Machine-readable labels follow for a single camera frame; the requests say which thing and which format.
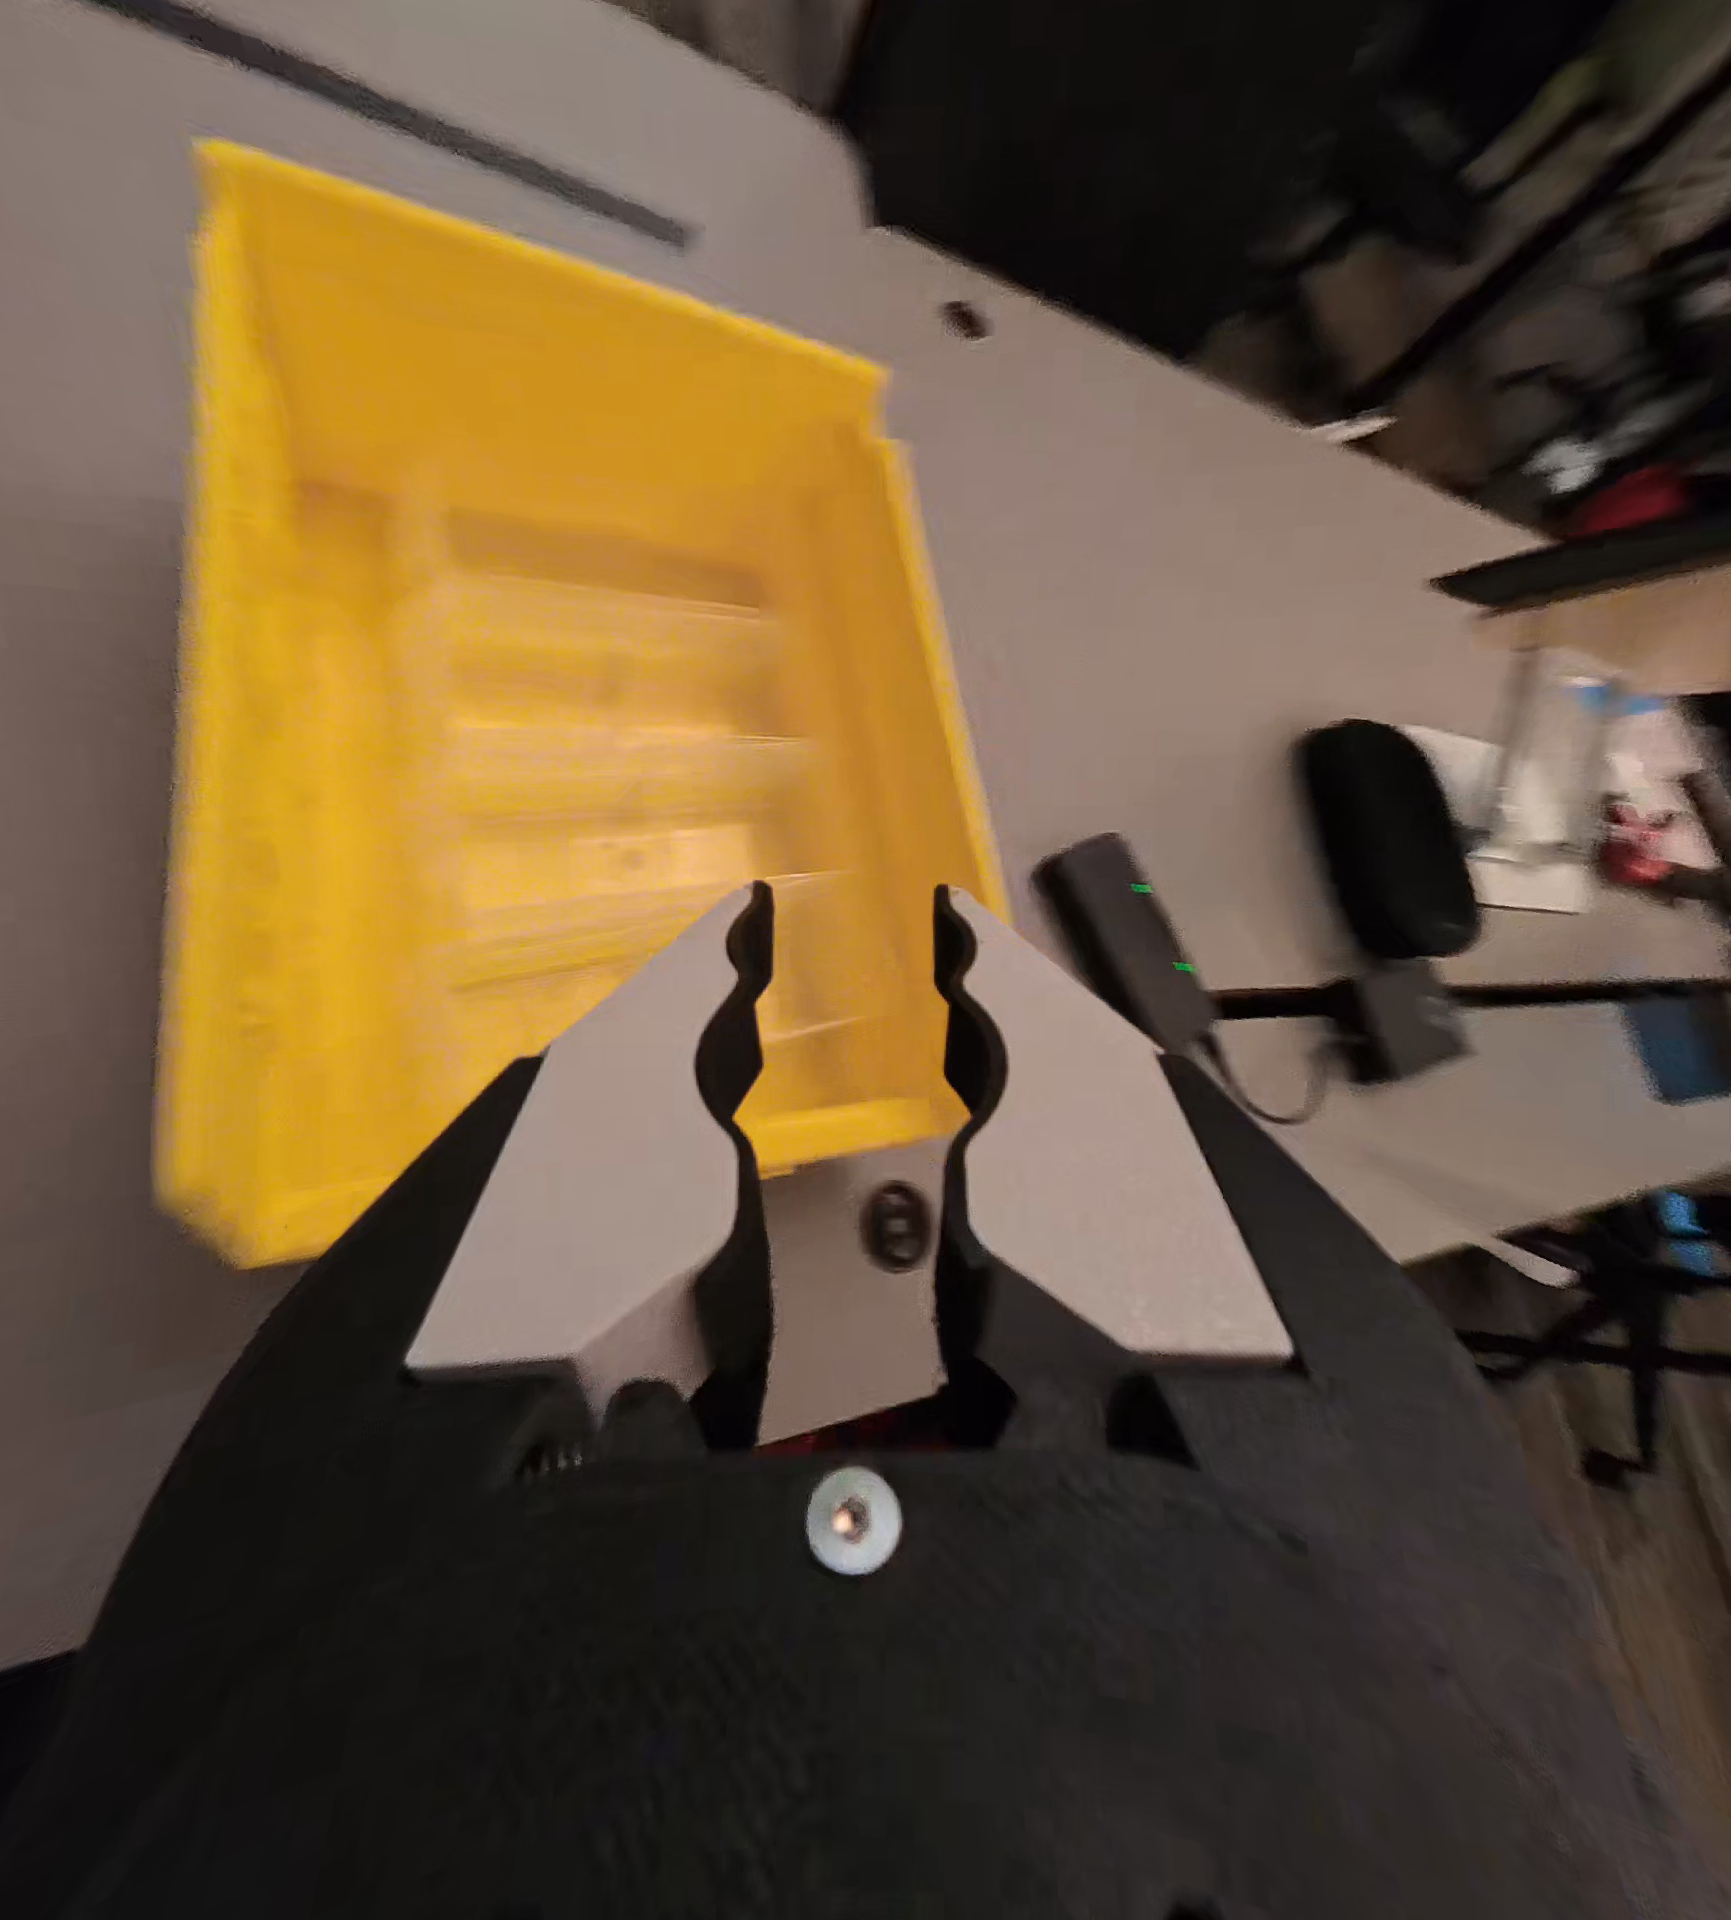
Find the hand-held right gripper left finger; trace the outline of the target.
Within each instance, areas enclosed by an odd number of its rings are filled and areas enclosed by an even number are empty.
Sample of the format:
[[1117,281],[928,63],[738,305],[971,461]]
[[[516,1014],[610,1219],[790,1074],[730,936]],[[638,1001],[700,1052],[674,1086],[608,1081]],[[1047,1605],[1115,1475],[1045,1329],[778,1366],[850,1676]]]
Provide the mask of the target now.
[[544,1047],[406,1352],[414,1375],[548,1377],[596,1419],[654,1381],[706,1444],[758,1441],[776,1303],[738,1109],[774,947],[774,889],[740,886]]

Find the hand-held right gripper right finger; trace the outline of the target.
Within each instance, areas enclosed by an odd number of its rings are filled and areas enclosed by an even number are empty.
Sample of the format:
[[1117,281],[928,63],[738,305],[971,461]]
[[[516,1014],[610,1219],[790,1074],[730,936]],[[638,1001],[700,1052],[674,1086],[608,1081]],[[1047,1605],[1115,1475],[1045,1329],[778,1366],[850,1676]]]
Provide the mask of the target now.
[[944,1075],[965,1115],[938,1212],[952,1379],[1111,1390],[1295,1355],[1161,1047],[954,883],[932,898]]

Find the yellow plastic bin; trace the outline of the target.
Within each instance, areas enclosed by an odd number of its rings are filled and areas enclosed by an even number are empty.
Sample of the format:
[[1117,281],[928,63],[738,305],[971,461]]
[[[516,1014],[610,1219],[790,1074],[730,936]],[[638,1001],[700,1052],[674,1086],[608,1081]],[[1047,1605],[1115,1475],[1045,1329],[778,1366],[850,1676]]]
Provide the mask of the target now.
[[[316,1257],[632,975],[454,990],[446,947],[800,869],[864,880],[892,1008],[762,1038],[760,1171],[952,1131],[932,894],[1007,900],[890,370],[254,148],[196,168],[158,1206],[240,1269]],[[398,641],[410,497],[746,562],[778,732],[460,712]]]

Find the black power adapter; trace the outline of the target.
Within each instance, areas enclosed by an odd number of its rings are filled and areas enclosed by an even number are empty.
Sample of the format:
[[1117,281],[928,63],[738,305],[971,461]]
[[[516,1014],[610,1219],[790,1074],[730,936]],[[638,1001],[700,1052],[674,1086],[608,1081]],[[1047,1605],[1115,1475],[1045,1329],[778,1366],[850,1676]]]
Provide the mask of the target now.
[[1121,834],[1053,851],[1031,878],[1073,965],[1119,1018],[1175,1055],[1213,1036],[1213,995]]

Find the small black box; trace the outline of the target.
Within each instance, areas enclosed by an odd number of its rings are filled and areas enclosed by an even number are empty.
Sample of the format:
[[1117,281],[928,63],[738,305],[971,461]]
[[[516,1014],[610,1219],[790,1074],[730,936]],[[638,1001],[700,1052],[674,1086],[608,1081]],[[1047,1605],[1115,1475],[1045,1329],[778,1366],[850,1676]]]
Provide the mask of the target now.
[[1471,1052],[1467,1021],[1427,957],[1349,973],[1337,986],[1331,1019],[1359,1087],[1401,1084]]

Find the black oval case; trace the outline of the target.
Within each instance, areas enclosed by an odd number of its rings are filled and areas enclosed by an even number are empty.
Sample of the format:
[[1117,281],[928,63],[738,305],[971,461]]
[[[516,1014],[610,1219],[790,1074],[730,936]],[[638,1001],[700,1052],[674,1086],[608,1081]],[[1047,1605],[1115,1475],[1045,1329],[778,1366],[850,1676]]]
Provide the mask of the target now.
[[1305,732],[1293,763],[1335,908],[1377,961],[1473,947],[1481,908],[1447,792],[1403,729],[1347,718]]

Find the white paper sheet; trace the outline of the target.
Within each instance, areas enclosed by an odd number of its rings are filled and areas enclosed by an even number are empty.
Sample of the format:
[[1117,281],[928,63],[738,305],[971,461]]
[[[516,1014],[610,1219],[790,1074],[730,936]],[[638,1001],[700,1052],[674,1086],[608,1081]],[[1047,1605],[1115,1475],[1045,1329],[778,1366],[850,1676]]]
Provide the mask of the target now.
[[1427,757],[1453,812],[1473,894],[1483,908],[1575,916],[1595,882],[1569,773],[1549,756],[1423,726],[1401,729]]

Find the black chair base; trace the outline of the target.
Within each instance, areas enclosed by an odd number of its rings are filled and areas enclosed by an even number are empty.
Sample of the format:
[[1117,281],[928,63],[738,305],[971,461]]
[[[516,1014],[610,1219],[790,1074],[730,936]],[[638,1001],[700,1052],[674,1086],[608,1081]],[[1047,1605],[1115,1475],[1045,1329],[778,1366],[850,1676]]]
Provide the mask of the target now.
[[1513,1386],[1557,1367],[1621,1372],[1631,1388],[1633,1452],[1581,1452],[1587,1482],[1621,1489],[1659,1463],[1661,1388],[1689,1379],[1731,1381],[1731,1352],[1675,1345],[1671,1310],[1709,1292],[1731,1292],[1731,1194],[1685,1198],[1679,1212],[1661,1194],[1591,1212],[1547,1243],[1573,1259],[1577,1305],[1537,1334],[1461,1329],[1459,1343],[1483,1379]]

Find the blue flat item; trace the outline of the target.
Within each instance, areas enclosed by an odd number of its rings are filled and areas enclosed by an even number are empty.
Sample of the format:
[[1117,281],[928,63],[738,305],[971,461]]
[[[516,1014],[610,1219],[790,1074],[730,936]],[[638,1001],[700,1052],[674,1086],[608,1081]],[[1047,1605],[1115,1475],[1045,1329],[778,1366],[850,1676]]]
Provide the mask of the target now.
[[1621,1018],[1655,1100],[1693,1105],[1731,1097],[1731,993],[1647,993],[1625,1001]]

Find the clear plastic container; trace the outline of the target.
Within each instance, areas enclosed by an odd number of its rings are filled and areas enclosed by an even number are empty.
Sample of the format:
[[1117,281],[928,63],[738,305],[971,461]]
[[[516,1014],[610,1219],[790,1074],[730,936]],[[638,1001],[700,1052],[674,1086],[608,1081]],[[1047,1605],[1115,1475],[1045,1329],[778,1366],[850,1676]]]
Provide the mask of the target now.
[[1585,860],[1597,848],[1607,736],[1625,681],[1573,650],[1511,656],[1483,850],[1521,866]]

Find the black shelf board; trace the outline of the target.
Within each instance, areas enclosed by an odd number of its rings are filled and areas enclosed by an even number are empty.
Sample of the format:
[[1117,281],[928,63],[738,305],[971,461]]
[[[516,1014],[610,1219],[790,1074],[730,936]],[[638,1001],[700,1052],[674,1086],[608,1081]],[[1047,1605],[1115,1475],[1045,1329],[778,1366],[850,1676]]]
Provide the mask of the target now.
[[1455,603],[1491,615],[1559,606],[1731,566],[1731,503],[1583,540],[1549,542],[1429,579]]

